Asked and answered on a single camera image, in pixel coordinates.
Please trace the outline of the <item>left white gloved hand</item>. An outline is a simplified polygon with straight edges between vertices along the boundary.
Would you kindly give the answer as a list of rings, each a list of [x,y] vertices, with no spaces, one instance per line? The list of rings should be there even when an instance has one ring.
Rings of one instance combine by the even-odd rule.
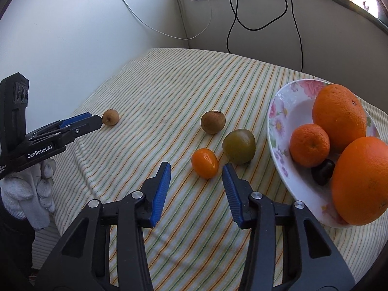
[[[53,176],[57,165],[46,159],[1,180],[1,200],[6,211],[16,219],[26,219],[40,231],[49,226],[55,211],[52,197]]]

